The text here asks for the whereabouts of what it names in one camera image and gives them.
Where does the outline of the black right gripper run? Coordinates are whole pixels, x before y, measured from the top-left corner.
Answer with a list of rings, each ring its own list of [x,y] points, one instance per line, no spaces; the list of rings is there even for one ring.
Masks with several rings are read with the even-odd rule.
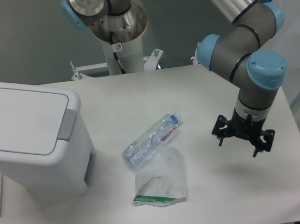
[[[230,120],[223,115],[218,116],[211,133],[219,140],[219,146],[230,137],[251,141],[255,147],[253,157],[256,157],[258,153],[271,151],[275,137],[273,129],[262,130],[264,122],[263,111],[236,107]]]

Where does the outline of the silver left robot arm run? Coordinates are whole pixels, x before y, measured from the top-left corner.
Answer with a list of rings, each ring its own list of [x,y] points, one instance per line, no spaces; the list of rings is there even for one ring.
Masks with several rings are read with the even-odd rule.
[[[226,38],[208,35],[196,51],[197,61],[240,89],[231,119],[219,116],[212,134],[220,141],[237,137],[249,141],[255,153],[272,148],[275,132],[263,130],[273,93],[263,85],[253,65],[261,47],[258,23],[250,13],[262,10],[256,0],[211,0],[229,17],[235,29]],[[107,68],[111,75],[159,68],[159,52],[142,61],[142,47],[122,46],[140,37],[147,27],[144,10],[131,0],[62,0],[61,7],[77,29],[91,28],[107,48]]]

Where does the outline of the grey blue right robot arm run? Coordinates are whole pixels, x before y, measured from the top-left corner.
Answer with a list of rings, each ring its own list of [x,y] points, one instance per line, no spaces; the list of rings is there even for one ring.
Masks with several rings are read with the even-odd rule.
[[[230,119],[219,115],[212,134],[220,141],[237,137],[256,151],[270,151],[275,132],[263,124],[283,83],[287,64],[282,55],[262,49],[284,24],[282,9],[258,0],[211,0],[232,23],[226,36],[208,35],[197,48],[197,60],[239,88]]]

